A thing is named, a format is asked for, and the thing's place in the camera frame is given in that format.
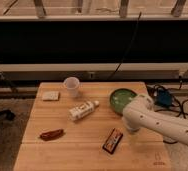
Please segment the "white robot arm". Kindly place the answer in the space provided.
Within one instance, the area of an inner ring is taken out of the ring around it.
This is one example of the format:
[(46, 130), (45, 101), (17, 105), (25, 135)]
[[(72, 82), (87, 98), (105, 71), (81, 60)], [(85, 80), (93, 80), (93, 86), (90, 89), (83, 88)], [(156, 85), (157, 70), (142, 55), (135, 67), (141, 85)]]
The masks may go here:
[(138, 94), (123, 109), (122, 120), (126, 128), (137, 131), (145, 127), (188, 146), (188, 119), (155, 112), (153, 106), (149, 95)]

